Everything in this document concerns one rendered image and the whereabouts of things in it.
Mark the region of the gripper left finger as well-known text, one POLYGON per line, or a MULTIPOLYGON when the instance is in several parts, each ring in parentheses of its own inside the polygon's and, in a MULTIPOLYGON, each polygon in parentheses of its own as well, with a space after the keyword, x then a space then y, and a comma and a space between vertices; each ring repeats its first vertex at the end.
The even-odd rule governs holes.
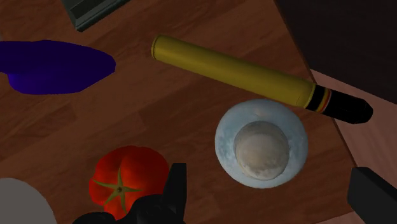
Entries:
POLYGON ((92 212, 80 216, 73 224, 186 224, 186 185, 186 164, 174 163, 163 193, 137 199, 122 219, 116 220, 107 212, 92 212))

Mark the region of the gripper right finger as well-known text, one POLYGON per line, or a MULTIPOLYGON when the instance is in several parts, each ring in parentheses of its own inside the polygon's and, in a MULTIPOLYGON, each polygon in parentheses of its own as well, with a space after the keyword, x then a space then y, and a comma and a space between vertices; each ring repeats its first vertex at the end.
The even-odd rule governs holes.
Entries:
POLYGON ((397 188, 369 167, 353 167, 347 202, 365 224, 397 224, 397 188))

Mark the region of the red tomato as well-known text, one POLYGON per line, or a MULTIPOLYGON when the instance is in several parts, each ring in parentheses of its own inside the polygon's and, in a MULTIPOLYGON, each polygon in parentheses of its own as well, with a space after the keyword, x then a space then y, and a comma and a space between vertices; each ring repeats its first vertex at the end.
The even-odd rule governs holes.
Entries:
POLYGON ((168 173, 169 165, 159 152, 124 146, 97 162, 88 192, 92 202, 119 220, 138 198, 162 193, 168 173))

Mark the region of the pale blue bowl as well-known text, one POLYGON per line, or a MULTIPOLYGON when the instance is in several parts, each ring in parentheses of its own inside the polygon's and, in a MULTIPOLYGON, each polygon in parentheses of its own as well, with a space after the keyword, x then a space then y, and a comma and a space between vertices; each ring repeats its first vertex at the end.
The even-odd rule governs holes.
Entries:
POLYGON ((309 150, 299 117, 265 99, 230 108, 219 121, 214 140, 222 168, 252 188, 273 188, 290 181, 302 169, 309 150))

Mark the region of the yellow marker with black cap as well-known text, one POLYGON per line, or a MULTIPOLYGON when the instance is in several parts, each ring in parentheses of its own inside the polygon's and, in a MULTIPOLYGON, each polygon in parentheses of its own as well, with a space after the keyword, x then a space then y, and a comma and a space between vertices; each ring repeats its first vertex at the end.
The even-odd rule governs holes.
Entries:
POLYGON ((154 59, 290 106, 351 124, 368 122, 373 108, 364 99, 170 36, 157 36, 154 59))

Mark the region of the grey round object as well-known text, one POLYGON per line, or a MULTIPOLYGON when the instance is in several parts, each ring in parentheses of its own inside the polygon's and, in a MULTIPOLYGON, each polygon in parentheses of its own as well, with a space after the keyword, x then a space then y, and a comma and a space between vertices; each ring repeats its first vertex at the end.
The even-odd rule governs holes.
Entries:
POLYGON ((47 200, 31 185, 0 178, 0 224, 57 224, 47 200))

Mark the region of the dark robot stand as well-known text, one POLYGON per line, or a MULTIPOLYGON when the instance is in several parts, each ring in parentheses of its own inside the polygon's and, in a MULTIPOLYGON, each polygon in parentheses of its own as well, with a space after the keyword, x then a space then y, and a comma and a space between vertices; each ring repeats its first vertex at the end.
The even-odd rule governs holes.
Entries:
POLYGON ((397 0, 274 0, 311 69, 397 104, 397 0))

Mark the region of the dark blue bowl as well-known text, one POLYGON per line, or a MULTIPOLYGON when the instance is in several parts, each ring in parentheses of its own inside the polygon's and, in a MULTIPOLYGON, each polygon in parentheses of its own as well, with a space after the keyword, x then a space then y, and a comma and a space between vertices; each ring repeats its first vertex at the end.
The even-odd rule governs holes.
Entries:
POLYGON ((0 41, 0 72, 23 94, 81 92, 115 71, 112 56, 62 41, 0 41))

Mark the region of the grey-green box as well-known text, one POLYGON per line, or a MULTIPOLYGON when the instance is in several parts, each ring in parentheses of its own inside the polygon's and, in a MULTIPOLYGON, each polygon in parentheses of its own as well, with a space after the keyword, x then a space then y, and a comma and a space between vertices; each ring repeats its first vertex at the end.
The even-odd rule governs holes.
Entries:
POLYGON ((61 0, 78 32, 96 24, 130 0, 61 0))

